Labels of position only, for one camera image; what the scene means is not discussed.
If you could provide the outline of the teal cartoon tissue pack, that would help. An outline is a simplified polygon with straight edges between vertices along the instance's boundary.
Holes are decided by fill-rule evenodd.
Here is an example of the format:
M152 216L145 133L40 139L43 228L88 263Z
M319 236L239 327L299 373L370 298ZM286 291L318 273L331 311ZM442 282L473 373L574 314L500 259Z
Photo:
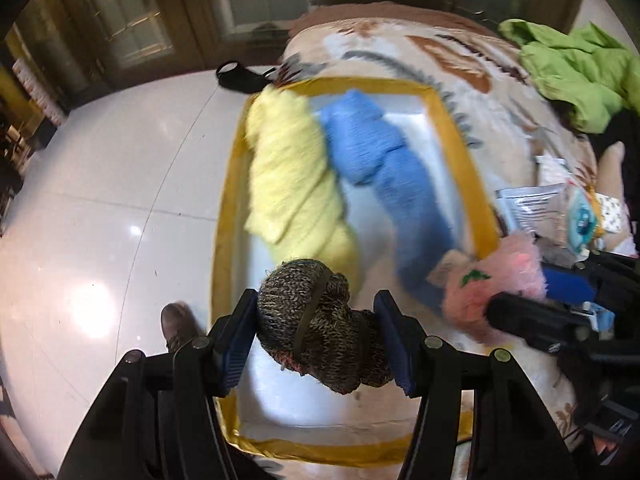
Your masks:
M581 252L593 239L598 226L597 215L582 188L569 186L566 199L567 244L573 252Z

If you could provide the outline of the lemon print tissue pack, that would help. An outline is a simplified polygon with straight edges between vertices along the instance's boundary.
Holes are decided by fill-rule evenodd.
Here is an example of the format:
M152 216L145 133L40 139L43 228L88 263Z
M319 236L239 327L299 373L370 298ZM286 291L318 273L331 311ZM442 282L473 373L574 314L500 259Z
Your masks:
M605 233L617 234L623 229L623 208L616 197L597 193L599 226Z

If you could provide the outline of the pink plush toy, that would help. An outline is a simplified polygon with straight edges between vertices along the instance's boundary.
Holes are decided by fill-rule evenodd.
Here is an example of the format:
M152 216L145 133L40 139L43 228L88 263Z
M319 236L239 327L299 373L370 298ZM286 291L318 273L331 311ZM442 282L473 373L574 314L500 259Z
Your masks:
M498 332L486 318L489 301L500 292L543 300L547 292L541 255L534 238L514 232L499 240L498 248L480 260L451 249L426 280L444 291L442 314L457 330L480 344L495 344Z

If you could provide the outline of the blue terry towel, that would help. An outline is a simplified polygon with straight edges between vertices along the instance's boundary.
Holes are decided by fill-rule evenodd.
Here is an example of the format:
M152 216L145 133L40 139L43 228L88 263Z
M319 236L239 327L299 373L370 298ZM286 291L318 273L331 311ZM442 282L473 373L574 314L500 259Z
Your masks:
M358 90L320 108L319 119L338 175L353 186L372 188L392 220L401 285L414 300L439 311L444 290L427 275L456 240L424 163L401 128Z

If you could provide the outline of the brown knitted beanie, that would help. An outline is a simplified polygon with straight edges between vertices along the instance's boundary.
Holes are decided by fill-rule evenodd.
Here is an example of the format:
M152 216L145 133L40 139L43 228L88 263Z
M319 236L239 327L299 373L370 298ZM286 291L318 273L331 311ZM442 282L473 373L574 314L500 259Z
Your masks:
M347 278L318 260L282 263L258 290L257 338L284 370L309 375L335 393L381 388L394 378L383 327L349 307Z

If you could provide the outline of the yellow terry towel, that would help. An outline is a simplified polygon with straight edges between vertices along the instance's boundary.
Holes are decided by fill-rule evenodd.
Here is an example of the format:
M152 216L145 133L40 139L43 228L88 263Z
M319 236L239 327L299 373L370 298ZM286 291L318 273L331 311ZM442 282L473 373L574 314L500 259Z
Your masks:
M309 100L265 88L248 110L244 139L253 153L245 229L262 239L275 263L318 260L343 274L357 295L358 238Z

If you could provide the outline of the green white medicine sachet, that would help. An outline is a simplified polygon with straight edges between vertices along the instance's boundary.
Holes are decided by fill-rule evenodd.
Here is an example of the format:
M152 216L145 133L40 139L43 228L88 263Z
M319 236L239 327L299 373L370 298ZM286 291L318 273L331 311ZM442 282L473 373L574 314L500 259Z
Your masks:
M567 184L573 177L565 160L548 153L536 157L537 184L539 186Z

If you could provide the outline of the white box with yellow tape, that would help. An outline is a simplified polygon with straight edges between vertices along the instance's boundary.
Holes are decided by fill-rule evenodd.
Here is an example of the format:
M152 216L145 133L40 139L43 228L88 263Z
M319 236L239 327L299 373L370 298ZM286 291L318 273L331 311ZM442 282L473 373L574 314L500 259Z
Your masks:
M434 186L436 216L449 223L456 245L474 256L490 254L498 244L496 222L452 116L452 101L434 87L393 79L319 78L291 86L313 112L354 89L381 107L420 158ZM230 313L242 292L258 288L279 264L270 246L246 226L253 155L245 132L238 130L218 214L213 318ZM320 258L346 276L352 305L370 307L376 292L387 289L431 330L442 330L433 311L412 299L398 280L396 232L373 191L343 181L336 188L343 211L340 246L324 248ZM418 401L394 384L333 392L317 379L282 370L259 344L250 349L239 385L216 403L224 436L242 451L358 468L399 463L418 408Z

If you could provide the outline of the leaf pattern beige blanket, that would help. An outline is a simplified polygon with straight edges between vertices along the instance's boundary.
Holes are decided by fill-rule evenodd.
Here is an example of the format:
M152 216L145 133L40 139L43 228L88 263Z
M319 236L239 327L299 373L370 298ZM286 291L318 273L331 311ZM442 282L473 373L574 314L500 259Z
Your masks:
M537 183L536 157L565 160L572 179L592 183L597 163L587 140L563 127L518 64L518 52L483 27L436 11L401 6L336 6L297 20L273 87L319 78L393 79L425 84L452 101L452 116L480 175L499 240L509 232L496 203L503 188ZM540 255L563 241L532 235ZM471 260L484 259L465 252ZM480 344L430 307L458 344L489 351L502 344L522 350L503 333Z

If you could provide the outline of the green jacket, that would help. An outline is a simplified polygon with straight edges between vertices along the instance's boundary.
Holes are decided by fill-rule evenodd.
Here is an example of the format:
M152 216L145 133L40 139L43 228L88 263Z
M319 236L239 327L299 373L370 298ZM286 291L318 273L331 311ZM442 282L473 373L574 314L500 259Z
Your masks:
M621 110L638 112L639 55L596 24L563 34L510 18L498 31L520 48L521 66L539 93L568 105L574 129L600 134Z

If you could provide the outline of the black shoe on floor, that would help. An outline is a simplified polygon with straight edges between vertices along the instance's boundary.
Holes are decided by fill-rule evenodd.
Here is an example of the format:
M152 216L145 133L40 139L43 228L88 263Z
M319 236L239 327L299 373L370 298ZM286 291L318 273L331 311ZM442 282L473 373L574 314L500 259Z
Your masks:
M243 94L255 94L262 92L272 83L270 76L275 72L274 68L256 73L239 61L231 60L222 63L216 68L218 84L227 90Z

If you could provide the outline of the wooden glass double door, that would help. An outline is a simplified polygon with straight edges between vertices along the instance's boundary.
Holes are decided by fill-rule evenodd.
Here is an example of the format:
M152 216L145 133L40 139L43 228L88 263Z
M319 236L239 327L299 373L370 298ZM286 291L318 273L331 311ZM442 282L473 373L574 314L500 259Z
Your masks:
M1 66L26 61L66 107L226 58L273 62L303 15L336 4L398 3L495 29L525 18L572 26L582 0L1 0Z

